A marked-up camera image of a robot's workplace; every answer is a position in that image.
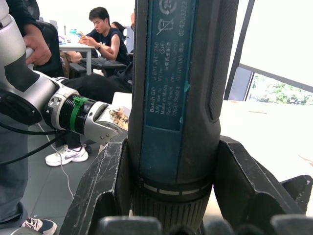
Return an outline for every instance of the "table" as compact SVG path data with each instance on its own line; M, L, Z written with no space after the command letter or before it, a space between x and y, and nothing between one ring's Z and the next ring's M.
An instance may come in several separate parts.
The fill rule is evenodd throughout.
M60 50L61 51L79 51L79 52L87 52L87 75L91 74L91 49L94 49L92 46L87 46L84 44L80 43L66 43L66 44L61 44L60 45Z

